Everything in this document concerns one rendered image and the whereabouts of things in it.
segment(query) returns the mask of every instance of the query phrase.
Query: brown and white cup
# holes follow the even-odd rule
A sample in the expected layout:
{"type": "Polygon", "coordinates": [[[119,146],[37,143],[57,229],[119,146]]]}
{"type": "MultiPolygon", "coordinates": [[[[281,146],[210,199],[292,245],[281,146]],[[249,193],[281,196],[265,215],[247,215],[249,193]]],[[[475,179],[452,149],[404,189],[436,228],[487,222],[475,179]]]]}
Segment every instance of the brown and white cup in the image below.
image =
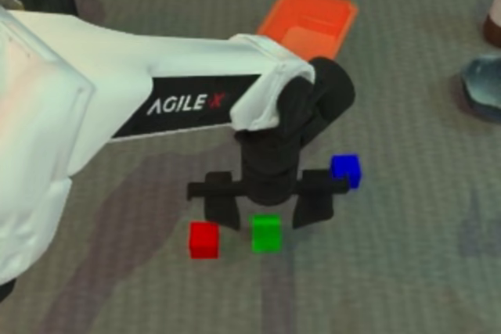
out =
{"type": "Polygon", "coordinates": [[[484,38],[501,48],[501,0],[494,0],[484,22],[484,38]]]}

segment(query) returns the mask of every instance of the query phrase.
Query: gray tabletop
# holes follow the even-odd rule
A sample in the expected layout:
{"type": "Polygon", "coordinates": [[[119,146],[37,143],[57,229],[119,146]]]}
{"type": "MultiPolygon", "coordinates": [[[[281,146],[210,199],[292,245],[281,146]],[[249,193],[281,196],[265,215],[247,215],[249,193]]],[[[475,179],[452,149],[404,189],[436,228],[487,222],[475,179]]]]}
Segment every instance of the gray tabletop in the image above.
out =
{"type": "MultiPolygon", "coordinates": [[[[79,0],[106,27],[206,38],[255,32],[273,1],[79,0]]],[[[283,251],[265,256],[223,229],[220,260],[190,260],[202,207],[185,201],[186,183],[238,172],[231,132],[110,144],[0,308],[2,333],[500,332],[501,131],[464,109],[456,79],[496,52],[479,31],[491,0],[354,1],[338,61],[357,101],[302,160],[360,155],[361,187],[336,200],[334,220],[284,228],[283,251]]],[[[272,211],[288,218],[293,205],[272,211]]]]}

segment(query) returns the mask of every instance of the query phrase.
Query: orange plastic box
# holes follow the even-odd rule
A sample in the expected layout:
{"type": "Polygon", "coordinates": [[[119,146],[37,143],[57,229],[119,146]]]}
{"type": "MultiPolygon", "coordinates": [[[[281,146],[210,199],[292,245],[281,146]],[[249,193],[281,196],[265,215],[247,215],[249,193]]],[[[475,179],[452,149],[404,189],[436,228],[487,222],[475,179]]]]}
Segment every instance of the orange plastic box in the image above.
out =
{"type": "Polygon", "coordinates": [[[350,0],[277,0],[258,29],[309,61],[336,57],[358,9],[350,0]]]}

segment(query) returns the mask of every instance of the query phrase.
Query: robotic arm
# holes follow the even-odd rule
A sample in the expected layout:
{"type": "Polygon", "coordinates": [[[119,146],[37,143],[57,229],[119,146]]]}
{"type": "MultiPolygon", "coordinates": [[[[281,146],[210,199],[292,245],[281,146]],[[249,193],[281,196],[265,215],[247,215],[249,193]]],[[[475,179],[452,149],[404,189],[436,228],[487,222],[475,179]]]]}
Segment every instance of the robotic arm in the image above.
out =
{"type": "MultiPolygon", "coordinates": [[[[0,38],[4,294],[49,247],[71,176],[110,140],[229,125],[251,165],[244,191],[266,204],[262,176],[279,180],[283,166],[296,174],[300,148],[355,95],[335,63],[305,62],[255,35],[227,41],[138,36],[74,16],[0,9],[0,38]],[[327,99],[324,84],[336,77],[341,95],[327,99]],[[278,166],[274,171],[258,166],[276,160],[286,144],[293,150],[287,161],[267,164],[278,166]]],[[[291,187],[268,195],[268,203],[287,199],[291,187]]]]}

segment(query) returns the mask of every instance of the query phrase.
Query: gray bowl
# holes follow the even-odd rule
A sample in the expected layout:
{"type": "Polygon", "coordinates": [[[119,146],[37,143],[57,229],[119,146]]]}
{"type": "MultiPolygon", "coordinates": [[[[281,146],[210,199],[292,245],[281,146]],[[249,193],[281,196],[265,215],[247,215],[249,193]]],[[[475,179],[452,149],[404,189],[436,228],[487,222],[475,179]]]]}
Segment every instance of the gray bowl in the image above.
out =
{"type": "Polygon", "coordinates": [[[479,56],[464,67],[461,81],[471,109],[501,121],[501,56],[479,56]]]}

